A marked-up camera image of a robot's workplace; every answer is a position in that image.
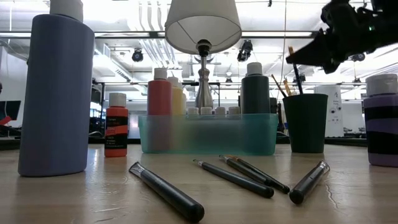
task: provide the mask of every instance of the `desk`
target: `desk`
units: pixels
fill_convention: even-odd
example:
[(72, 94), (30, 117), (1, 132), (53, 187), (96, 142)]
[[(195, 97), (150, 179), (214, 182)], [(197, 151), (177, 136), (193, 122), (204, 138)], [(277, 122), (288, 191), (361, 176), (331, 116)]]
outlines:
[(361, 147), (325, 146), (325, 155), (290, 152), (278, 145), (275, 156), (243, 157), (293, 187), (321, 159), (331, 172), (301, 206), (278, 191), (257, 196), (201, 168), (203, 159), (232, 170), (218, 156), (143, 154), (129, 146), (125, 158), (104, 158), (102, 145), (90, 145), (85, 172), (50, 178), (22, 178), (18, 151), (0, 152), (0, 223), (186, 223), (151, 189), (128, 172), (141, 161), (200, 202), (200, 223), (398, 223), (398, 169), (373, 167)]

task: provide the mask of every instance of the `lavender paint bottle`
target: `lavender paint bottle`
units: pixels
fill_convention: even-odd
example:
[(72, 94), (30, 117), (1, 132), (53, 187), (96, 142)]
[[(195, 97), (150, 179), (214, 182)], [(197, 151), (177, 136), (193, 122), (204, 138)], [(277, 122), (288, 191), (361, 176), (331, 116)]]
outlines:
[(369, 162), (398, 167), (398, 79), (396, 74), (366, 79), (364, 100)]
[(51, 0), (33, 18), (18, 173), (49, 177), (86, 169), (94, 32), (80, 0)]

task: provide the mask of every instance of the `white lamp shade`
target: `white lamp shade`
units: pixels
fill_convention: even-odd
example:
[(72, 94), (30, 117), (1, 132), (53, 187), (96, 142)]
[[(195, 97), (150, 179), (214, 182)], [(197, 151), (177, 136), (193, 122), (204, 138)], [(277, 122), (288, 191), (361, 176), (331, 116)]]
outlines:
[(242, 37), (235, 0), (173, 0), (165, 37), (186, 54), (198, 54), (200, 40), (211, 43), (210, 54), (232, 47)]

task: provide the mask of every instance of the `paint bottle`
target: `paint bottle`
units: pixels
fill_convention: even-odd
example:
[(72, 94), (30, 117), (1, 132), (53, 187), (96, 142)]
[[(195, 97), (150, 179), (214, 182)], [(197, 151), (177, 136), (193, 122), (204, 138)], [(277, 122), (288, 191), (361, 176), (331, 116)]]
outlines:
[(226, 110), (225, 107), (219, 106), (215, 109), (216, 113), (215, 115), (225, 115), (226, 114)]
[(240, 119), (241, 109), (238, 106), (231, 106), (228, 108), (228, 119)]
[(183, 115), (187, 114), (187, 96), (184, 93), (182, 93), (182, 114)]
[(110, 93), (109, 108), (106, 109), (105, 157), (127, 155), (128, 122), (126, 94)]
[(172, 84), (167, 69), (155, 68), (154, 80), (148, 83), (147, 144), (149, 152), (171, 150), (172, 145)]
[(200, 108), (200, 115), (212, 115), (213, 109), (211, 107), (202, 107)]
[(259, 62), (248, 64), (248, 73), (242, 79), (242, 114), (270, 113), (269, 80), (262, 75)]
[(172, 115), (183, 115), (182, 85), (176, 77), (169, 77), (167, 80), (172, 84)]
[(226, 110), (225, 107), (219, 106), (215, 109), (215, 115), (217, 120), (224, 120), (226, 118)]
[(155, 68), (154, 80), (148, 83), (148, 115), (172, 114), (172, 84), (167, 81), (167, 69)]
[(50, 14), (33, 18), (20, 175), (86, 169), (94, 39), (80, 0), (51, 0)]
[(396, 74), (366, 79), (364, 100), (369, 162), (398, 167), (398, 80)]
[(199, 108), (188, 108), (188, 115), (199, 115)]

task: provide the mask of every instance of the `spotlight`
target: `spotlight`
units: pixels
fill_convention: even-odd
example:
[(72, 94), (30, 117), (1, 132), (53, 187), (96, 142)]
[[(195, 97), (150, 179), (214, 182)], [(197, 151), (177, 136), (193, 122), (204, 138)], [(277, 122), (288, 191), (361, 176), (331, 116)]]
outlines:
[(365, 54), (356, 54), (351, 56), (349, 60), (352, 60), (354, 62), (362, 62), (363, 60), (365, 60), (365, 58), (366, 58)]
[(247, 61), (251, 56), (252, 51), (253, 51), (253, 45), (251, 43), (251, 40), (245, 40), (241, 49), (239, 50), (238, 61), (239, 62)]
[(226, 82), (226, 83), (232, 83), (232, 78), (227, 78), (227, 79), (225, 80), (225, 82)]
[[(307, 81), (307, 79), (305, 78), (304, 74), (300, 74), (300, 81), (303, 83), (305, 81)], [(297, 83), (297, 79), (296, 77), (293, 77), (293, 83)]]
[(143, 59), (144, 59), (144, 56), (142, 55), (142, 50), (134, 49), (134, 54), (132, 55), (132, 60), (134, 62), (141, 62)]

